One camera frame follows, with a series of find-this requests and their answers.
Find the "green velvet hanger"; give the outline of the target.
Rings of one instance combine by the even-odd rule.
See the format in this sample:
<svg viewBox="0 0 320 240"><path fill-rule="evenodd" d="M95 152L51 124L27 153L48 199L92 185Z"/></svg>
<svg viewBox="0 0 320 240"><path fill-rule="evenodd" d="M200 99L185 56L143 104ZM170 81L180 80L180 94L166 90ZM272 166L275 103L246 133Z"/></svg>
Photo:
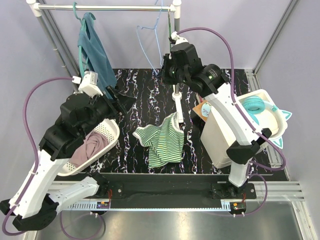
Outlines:
<svg viewBox="0 0 320 240"><path fill-rule="evenodd" d="M171 50L172 48L172 25L171 25L171 12L168 10L167 12L167 19L168 19L168 40L169 40L169 49Z"/></svg>

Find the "light blue wire hanger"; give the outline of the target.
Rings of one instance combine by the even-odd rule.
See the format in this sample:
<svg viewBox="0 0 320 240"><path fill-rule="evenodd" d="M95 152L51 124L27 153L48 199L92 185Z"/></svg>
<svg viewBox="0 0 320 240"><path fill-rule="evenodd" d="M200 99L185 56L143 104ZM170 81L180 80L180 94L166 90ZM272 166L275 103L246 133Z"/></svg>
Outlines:
<svg viewBox="0 0 320 240"><path fill-rule="evenodd" d="M162 10L158 11L154 23L150 23L149 25L137 25L135 30L140 49L155 76L158 75L158 68L163 62L161 60L162 50L158 37L158 25L162 12ZM158 54L158 63L154 63L150 58L150 53L152 51L155 51L155 53Z"/></svg>

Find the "pink tank top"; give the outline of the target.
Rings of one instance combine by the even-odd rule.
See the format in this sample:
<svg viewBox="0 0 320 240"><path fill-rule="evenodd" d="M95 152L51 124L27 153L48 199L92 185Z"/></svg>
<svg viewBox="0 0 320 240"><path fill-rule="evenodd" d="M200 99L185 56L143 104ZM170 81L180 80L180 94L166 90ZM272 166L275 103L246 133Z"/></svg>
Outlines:
<svg viewBox="0 0 320 240"><path fill-rule="evenodd" d="M106 136L97 131L91 131L85 137L83 144L75 150L69 162L74 166L79 167L95 154L103 150L108 144L109 141Z"/></svg>

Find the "green striped tank top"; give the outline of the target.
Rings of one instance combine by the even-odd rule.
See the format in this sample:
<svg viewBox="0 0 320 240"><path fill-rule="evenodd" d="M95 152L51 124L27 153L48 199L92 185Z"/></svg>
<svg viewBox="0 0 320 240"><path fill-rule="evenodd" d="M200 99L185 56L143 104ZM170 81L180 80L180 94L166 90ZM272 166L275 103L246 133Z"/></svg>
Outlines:
<svg viewBox="0 0 320 240"><path fill-rule="evenodd" d="M132 135L138 139L140 145L148 148L150 169L182 161L185 134L180 129L179 116L176 111L165 117L159 126L139 126L133 132Z"/></svg>

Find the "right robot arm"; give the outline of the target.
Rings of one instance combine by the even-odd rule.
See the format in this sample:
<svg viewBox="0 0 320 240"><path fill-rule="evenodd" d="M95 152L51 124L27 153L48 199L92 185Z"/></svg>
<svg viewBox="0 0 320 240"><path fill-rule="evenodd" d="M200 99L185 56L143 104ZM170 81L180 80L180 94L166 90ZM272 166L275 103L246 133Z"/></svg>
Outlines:
<svg viewBox="0 0 320 240"><path fill-rule="evenodd" d="M249 161L270 138L269 128L261 128L236 99L232 84L215 64L203 65L193 44L174 45L163 56L161 80L164 84L185 84L206 99L232 130L235 141L226 150L231 160L228 195L239 198L245 192Z"/></svg>

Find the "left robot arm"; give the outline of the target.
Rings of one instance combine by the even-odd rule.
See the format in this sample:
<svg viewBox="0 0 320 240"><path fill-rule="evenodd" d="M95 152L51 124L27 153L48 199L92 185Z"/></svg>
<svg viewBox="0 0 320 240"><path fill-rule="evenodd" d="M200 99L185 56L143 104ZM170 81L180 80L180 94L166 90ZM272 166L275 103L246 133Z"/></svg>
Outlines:
<svg viewBox="0 0 320 240"><path fill-rule="evenodd" d="M17 194L0 202L0 210L19 234L46 228L59 212L86 197L103 198L108 194L109 181L99 173L91 173L82 181L62 192L49 193L60 169L72 157L86 136L105 119L127 114L136 98L122 95L113 87L104 94L70 95L60 106L60 116L49 127L36 151L34 167Z"/></svg>

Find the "teal tank top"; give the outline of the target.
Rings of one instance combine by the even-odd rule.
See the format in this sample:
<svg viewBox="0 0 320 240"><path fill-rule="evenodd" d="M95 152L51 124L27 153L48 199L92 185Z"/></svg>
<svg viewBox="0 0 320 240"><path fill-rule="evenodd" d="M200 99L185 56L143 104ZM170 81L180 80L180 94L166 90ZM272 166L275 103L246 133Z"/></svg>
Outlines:
<svg viewBox="0 0 320 240"><path fill-rule="evenodd" d="M106 96L109 99L111 99L112 97L107 92L106 87L112 86L114 88L117 84L117 80L103 44L94 29L94 20L96 18L91 12L90 15L92 17L92 23L89 22L87 24L88 36L84 36L84 43L82 43L82 46L89 58L88 70L98 73L97 86L102 92L106 93Z"/></svg>

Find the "teal plastic hanger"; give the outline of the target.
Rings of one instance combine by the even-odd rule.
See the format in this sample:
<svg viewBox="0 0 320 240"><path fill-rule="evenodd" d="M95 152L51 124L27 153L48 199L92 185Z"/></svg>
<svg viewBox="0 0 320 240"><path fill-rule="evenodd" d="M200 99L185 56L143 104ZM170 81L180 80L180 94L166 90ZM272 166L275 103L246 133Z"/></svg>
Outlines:
<svg viewBox="0 0 320 240"><path fill-rule="evenodd" d="M79 65L79 73L80 76L83 78L85 75L85 71L88 69L89 66L89 57L85 53L83 43L85 36L89 36L89 30L88 30L88 23L93 23L93 19L91 17L91 13L89 14L85 13L83 18L78 17L76 13L76 2L73 2L72 4L72 9L73 9L73 14L77 20L80 21L81 23L81 28L79 32L79 37L77 41L77 47L78 47L78 65Z"/></svg>

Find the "white perforated plastic basket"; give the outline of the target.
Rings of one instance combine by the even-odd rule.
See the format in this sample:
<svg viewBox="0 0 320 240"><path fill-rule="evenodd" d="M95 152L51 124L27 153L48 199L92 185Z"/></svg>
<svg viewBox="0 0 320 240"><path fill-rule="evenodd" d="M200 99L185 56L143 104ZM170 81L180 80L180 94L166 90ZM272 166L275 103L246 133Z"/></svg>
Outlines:
<svg viewBox="0 0 320 240"><path fill-rule="evenodd" d="M94 131L105 136L108 140L108 145L78 167L74 166L72 163L68 161L57 174L58 176L67 177L77 175L78 173L82 172L85 168L96 162L104 154L109 152L118 143L120 129L115 120L105 119L94 129Z"/></svg>

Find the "orange cover book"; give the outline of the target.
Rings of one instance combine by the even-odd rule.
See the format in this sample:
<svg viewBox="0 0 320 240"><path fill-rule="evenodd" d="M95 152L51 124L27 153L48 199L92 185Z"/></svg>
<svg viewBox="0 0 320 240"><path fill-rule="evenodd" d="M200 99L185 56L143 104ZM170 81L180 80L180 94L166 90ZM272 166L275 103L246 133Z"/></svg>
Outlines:
<svg viewBox="0 0 320 240"><path fill-rule="evenodd" d="M211 112L212 105L207 101L203 100L200 104L196 105L192 110L199 116L204 122L207 121L209 113Z"/></svg>

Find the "teal cat-ear headphones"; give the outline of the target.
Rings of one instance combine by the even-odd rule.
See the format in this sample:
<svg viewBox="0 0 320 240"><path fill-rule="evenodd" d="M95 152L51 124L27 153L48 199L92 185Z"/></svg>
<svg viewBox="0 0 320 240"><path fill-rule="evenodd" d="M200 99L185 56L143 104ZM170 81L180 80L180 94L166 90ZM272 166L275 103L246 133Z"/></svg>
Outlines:
<svg viewBox="0 0 320 240"><path fill-rule="evenodd" d="M242 106L256 123L258 123L258 119L255 117L255 115L261 114L266 109L271 110L273 113L275 113L277 110L280 110L286 121L292 116L290 111L281 110L276 105L271 104L269 101L263 100L261 97L255 95L245 98L245 100L242 102Z"/></svg>

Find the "white storage box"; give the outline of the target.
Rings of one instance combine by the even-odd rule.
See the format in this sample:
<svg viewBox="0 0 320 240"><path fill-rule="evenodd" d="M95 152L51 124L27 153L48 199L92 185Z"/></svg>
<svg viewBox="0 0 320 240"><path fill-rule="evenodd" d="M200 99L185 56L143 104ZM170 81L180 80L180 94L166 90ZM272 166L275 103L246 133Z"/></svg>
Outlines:
<svg viewBox="0 0 320 240"><path fill-rule="evenodd" d="M250 96L258 96L275 105L264 89L249 92L239 96L237 99L242 104L245 98ZM255 115L255 117L258 120L257 124L259 126L263 128L267 127L271 130L272 134L269 140L282 150L284 147L283 134L288 128L287 121L289 119L285 120L280 110L273 113L269 109ZM221 169L231 165L232 161L228 157L226 150L236 140L236 137L226 121L213 106L211 106L211 112L205 122L200 140L216 168Z"/></svg>

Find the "white metal clothes rack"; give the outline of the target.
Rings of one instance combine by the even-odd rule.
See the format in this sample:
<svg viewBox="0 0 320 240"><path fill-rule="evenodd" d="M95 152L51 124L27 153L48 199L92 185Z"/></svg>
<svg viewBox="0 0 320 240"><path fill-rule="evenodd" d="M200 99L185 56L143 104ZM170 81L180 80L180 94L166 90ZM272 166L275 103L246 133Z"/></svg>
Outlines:
<svg viewBox="0 0 320 240"><path fill-rule="evenodd" d="M44 10L58 10L58 11L73 11L73 5L48 5L46 3L39 3L36 0L26 0L26 3L31 8L35 17L41 17L42 11ZM172 4L169 6L156 6L156 5L77 5L76 10L81 11L129 11L129 12L158 12L162 10L163 12L174 13L174 29L180 29L180 17L181 17L181 0L173 0ZM179 123L184 122L183 111L182 111L182 93L179 90L179 83L173 85L172 99L175 102L176 111L178 112Z"/></svg>

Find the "black mounting base plate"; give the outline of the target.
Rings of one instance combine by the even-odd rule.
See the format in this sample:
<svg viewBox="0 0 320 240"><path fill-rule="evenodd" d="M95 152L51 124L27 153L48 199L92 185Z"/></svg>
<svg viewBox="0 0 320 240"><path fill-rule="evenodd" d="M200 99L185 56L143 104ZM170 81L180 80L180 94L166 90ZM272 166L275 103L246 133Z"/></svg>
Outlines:
<svg viewBox="0 0 320 240"><path fill-rule="evenodd" d="M257 191L246 181L235 187L227 175L102 173L102 189L92 199L106 199L111 193L111 208L151 211L199 210L221 207L222 200L255 200Z"/></svg>

